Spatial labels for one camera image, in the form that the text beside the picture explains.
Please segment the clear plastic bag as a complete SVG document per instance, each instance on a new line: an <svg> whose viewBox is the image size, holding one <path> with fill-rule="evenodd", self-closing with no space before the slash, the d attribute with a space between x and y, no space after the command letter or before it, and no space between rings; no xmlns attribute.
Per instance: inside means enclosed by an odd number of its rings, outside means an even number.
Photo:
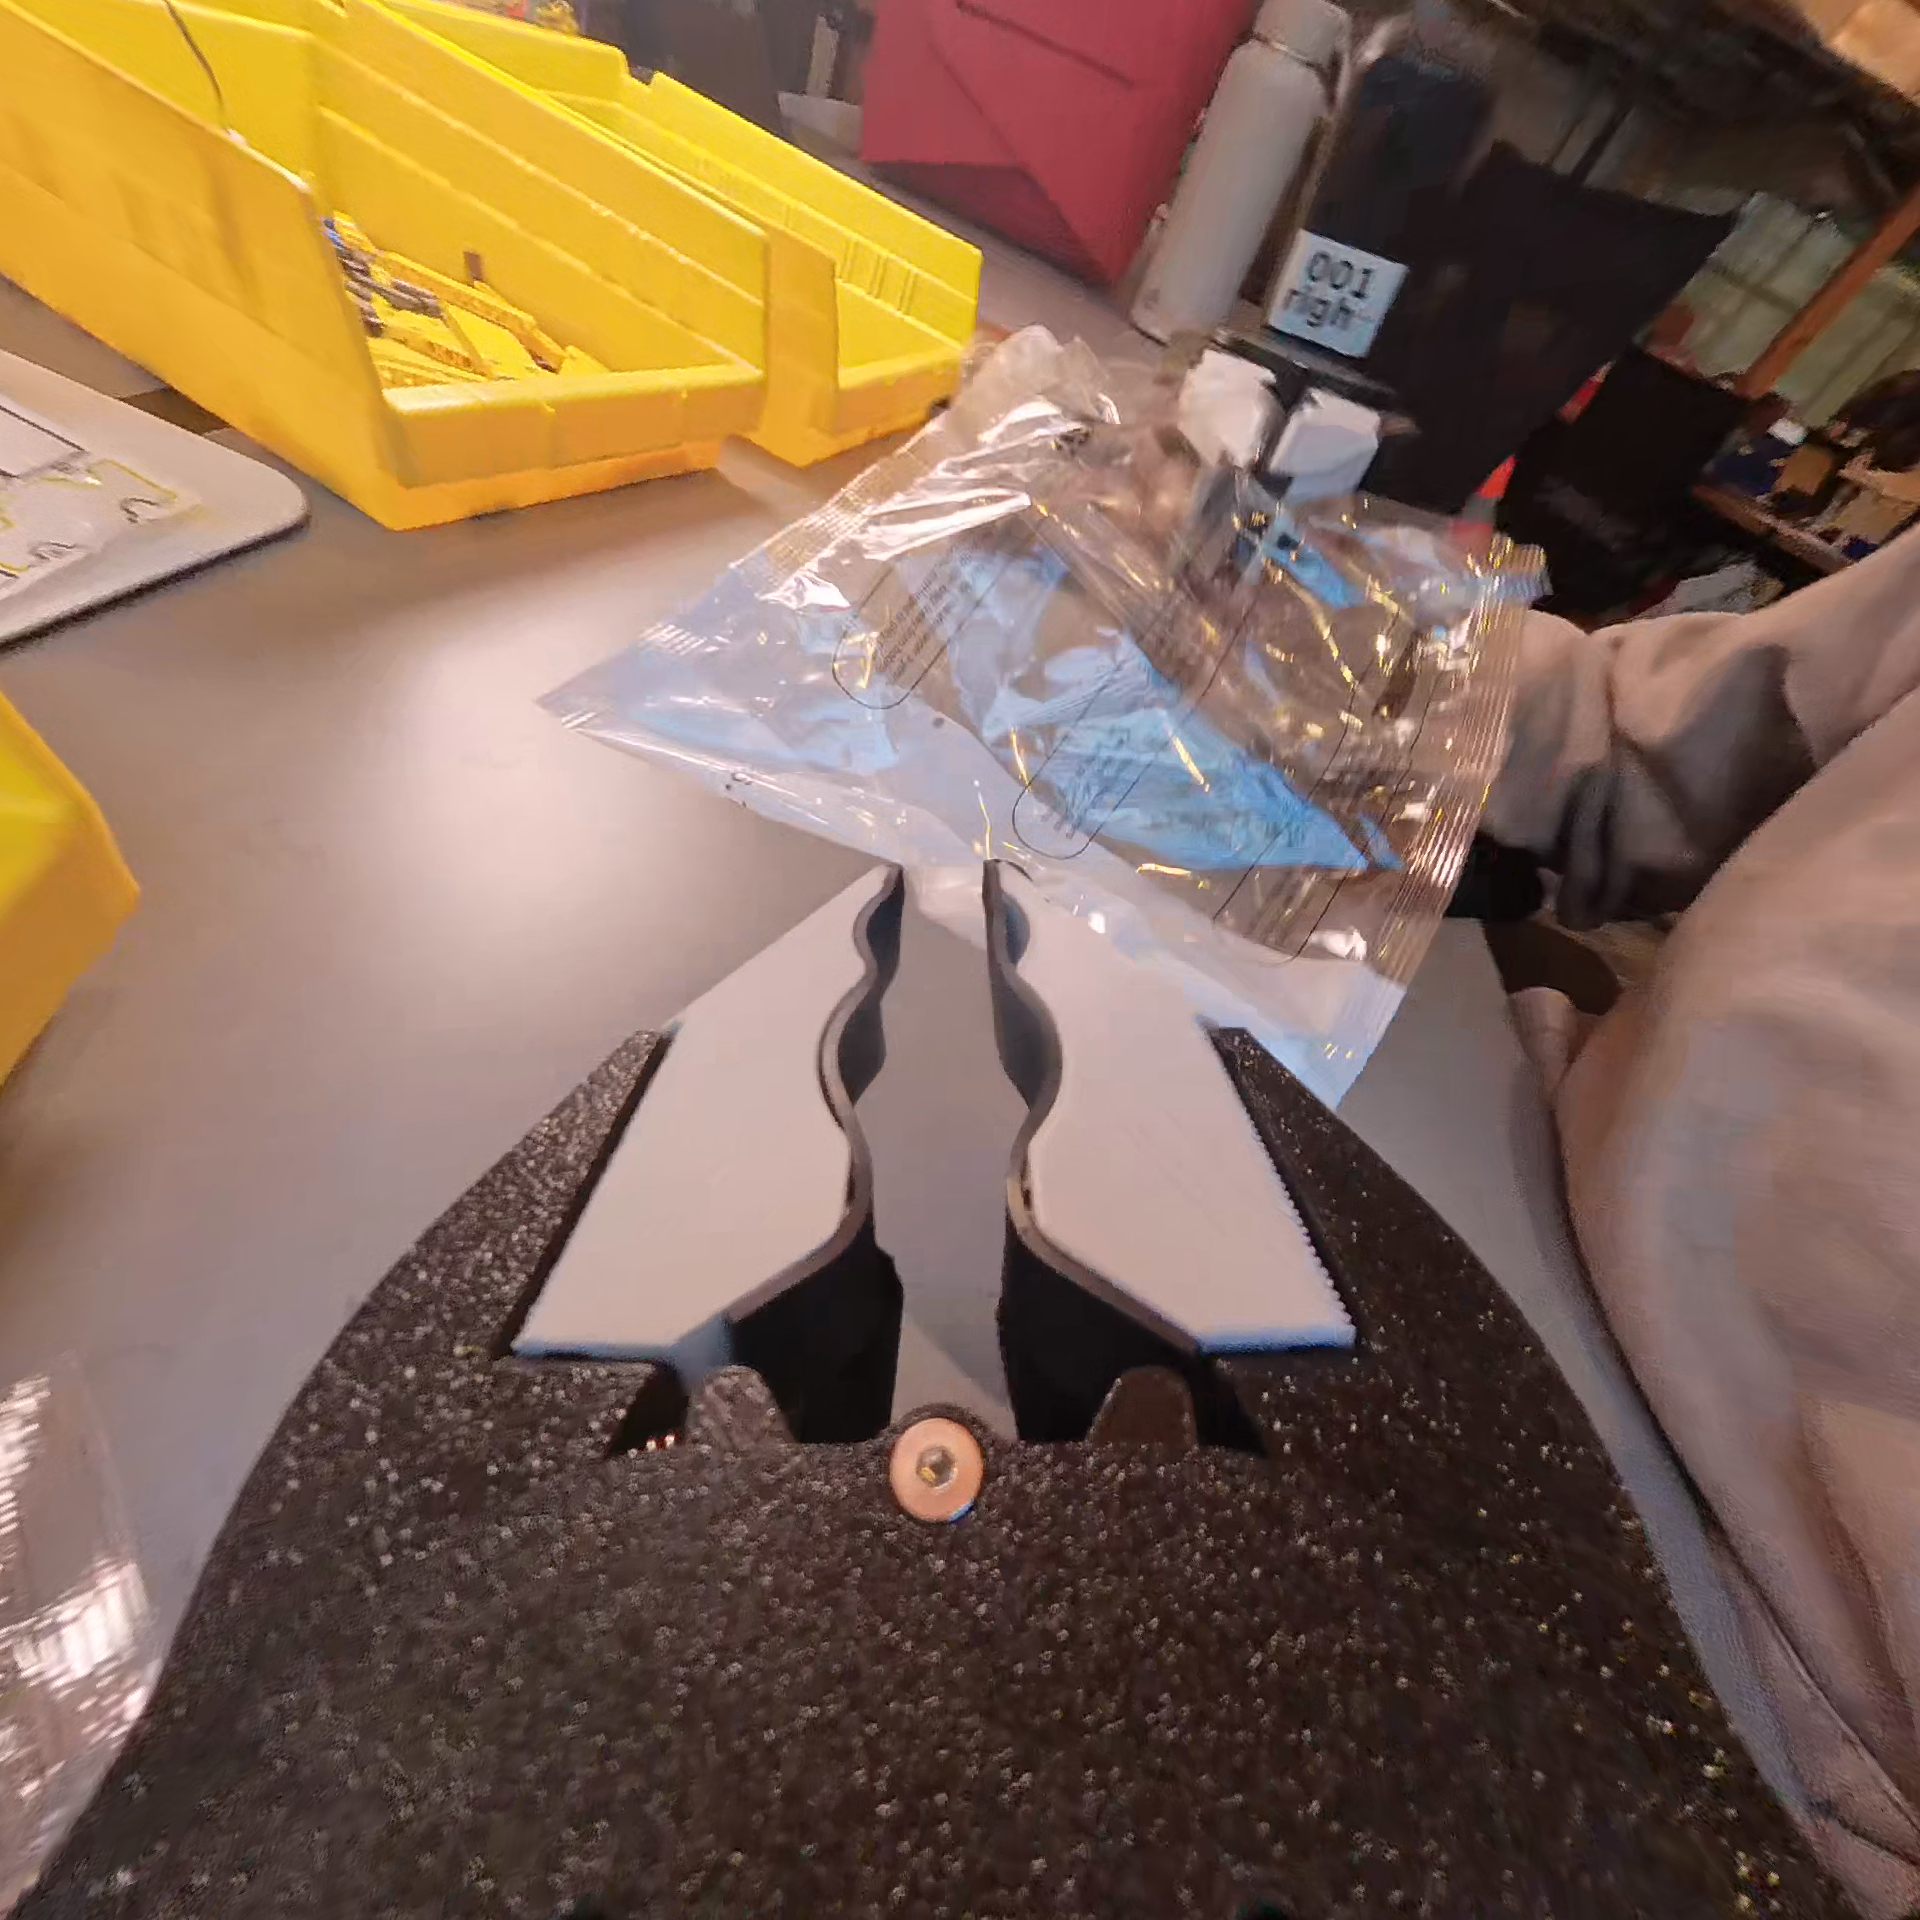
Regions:
<svg viewBox="0 0 1920 1920"><path fill-rule="evenodd" d="M2 1395L2 1909L145 1712L161 1634L105 1430L71 1355Z"/></svg>

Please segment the red plastic bin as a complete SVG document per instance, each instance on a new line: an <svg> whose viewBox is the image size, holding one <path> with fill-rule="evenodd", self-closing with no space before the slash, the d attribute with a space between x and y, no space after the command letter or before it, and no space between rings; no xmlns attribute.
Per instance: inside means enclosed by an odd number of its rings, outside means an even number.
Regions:
<svg viewBox="0 0 1920 1920"><path fill-rule="evenodd" d="M1252 3L881 3L860 157L1099 286L1132 267Z"/></svg>

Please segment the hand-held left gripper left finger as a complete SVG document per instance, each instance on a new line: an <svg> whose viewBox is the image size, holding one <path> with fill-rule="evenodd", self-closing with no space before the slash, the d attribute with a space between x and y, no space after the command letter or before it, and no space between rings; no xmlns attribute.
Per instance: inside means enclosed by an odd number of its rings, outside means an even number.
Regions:
<svg viewBox="0 0 1920 1920"><path fill-rule="evenodd" d="M868 871L696 1000L618 1109L512 1320L519 1360L755 1369L803 1443L891 1422L903 1285L858 1097L905 878Z"/></svg>

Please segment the person's right forearm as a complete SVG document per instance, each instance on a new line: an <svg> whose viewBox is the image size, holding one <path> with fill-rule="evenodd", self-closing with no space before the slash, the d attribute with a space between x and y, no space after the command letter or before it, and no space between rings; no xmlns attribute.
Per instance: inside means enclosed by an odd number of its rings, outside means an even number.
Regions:
<svg viewBox="0 0 1920 1920"><path fill-rule="evenodd" d="M1553 878L1563 926L1650 921L1915 686L1915 530L1751 614L1581 632L1530 611L1479 827Z"/></svg>

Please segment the large clear labelled bag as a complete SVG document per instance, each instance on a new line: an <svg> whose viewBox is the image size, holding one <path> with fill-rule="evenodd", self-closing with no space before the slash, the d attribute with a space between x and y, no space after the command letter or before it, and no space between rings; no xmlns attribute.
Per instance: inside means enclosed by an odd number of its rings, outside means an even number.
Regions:
<svg viewBox="0 0 1920 1920"><path fill-rule="evenodd" d="M1017 869L1336 1107L1467 869L1546 555L1363 493L1331 573L1179 585L1207 349L1003 338L541 710L923 881Z"/></svg>

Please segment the white sticker sheet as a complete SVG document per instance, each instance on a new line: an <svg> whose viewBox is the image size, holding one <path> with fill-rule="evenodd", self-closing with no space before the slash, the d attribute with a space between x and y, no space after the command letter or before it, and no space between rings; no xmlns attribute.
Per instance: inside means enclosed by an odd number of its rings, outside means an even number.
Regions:
<svg viewBox="0 0 1920 1920"><path fill-rule="evenodd" d="M92 563L148 523L201 501L162 471L76 439L23 400L2 398L2 597L18 600Z"/></svg>

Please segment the yellow divided bin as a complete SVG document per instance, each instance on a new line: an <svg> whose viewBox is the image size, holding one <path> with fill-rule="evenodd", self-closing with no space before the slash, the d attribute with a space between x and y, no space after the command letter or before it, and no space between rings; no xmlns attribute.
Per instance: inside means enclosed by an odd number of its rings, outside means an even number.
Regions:
<svg viewBox="0 0 1920 1920"><path fill-rule="evenodd" d="M761 423L761 230L393 7L4 6L2 121L4 274L393 530ZM385 389L333 215L596 371Z"/></svg>

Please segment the pile of yellow parts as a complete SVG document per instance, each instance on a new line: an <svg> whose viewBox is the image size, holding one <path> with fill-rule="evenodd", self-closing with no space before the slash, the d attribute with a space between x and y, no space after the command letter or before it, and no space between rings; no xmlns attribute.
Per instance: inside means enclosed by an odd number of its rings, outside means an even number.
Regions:
<svg viewBox="0 0 1920 1920"><path fill-rule="evenodd" d="M322 230L387 393L608 374L484 282L450 279L378 248L344 213L328 215Z"/></svg>

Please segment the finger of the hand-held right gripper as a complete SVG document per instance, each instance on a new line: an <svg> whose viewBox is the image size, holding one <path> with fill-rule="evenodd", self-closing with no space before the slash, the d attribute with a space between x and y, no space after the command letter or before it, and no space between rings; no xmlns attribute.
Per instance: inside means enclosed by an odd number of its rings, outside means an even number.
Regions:
<svg viewBox="0 0 1920 1920"><path fill-rule="evenodd" d="M1336 392L1308 392L1284 419L1284 573L1331 573L1344 545L1381 536L1360 481L1384 438L1379 409Z"/></svg>
<svg viewBox="0 0 1920 1920"><path fill-rule="evenodd" d="M1251 359L1207 349L1177 392L1177 433L1191 477L1177 520L1184 589L1255 589L1293 534L1288 479L1267 455L1288 423L1274 376Z"/></svg>

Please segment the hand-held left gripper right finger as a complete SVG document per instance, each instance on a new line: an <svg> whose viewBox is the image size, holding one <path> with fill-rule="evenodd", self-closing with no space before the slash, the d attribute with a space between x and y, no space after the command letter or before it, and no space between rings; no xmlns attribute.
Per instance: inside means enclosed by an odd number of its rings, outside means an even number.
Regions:
<svg viewBox="0 0 1920 1920"><path fill-rule="evenodd" d="M1252 1443L1241 1360L1349 1360L1357 1331L1215 1026L1012 866L981 874L1005 1174L996 1335L1015 1430L1081 1443L1138 1373L1207 1443Z"/></svg>

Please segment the white container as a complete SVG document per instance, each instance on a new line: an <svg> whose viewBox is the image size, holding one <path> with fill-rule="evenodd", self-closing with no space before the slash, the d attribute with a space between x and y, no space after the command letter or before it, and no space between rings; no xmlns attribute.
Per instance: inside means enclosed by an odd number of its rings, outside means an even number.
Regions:
<svg viewBox="0 0 1920 1920"><path fill-rule="evenodd" d="M1156 344L1224 322L1292 205L1352 45L1331 3L1261 3L1197 126L1151 253L1133 328Z"/></svg>

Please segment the person's beige sweatshirt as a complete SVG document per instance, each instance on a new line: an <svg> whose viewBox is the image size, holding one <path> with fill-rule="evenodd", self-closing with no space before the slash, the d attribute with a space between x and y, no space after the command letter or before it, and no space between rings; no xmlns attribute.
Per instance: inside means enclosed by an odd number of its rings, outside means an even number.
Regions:
<svg viewBox="0 0 1920 1920"><path fill-rule="evenodd" d="M1619 825L1600 770L1528 840L1573 921L1675 910L1555 1095L1576 1245L1691 1480L1812 1854L1915 1917L1915 694L1728 848Z"/></svg>

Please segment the black office chair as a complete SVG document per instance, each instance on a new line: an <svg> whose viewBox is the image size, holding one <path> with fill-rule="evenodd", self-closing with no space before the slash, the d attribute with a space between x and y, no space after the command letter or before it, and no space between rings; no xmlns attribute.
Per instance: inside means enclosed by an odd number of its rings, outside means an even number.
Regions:
<svg viewBox="0 0 1920 1920"><path fill-rule="evenodd" d="M1431 215L1370 376L1410 423L1363 493L1455 515L1675 301L1737 224L1591 189L1497 143Z"/></svg>

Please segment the yellow bin with grey parts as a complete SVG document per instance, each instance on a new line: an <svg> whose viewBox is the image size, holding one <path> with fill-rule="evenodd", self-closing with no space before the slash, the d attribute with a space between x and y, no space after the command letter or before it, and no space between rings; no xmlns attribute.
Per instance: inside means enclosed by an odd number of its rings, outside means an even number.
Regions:
<svg viewBox="0 0 1920 1920"><path fill-rule="evenodd" d="M111 951L138 882L85 784L2 699L2 1078Z"/></svg>

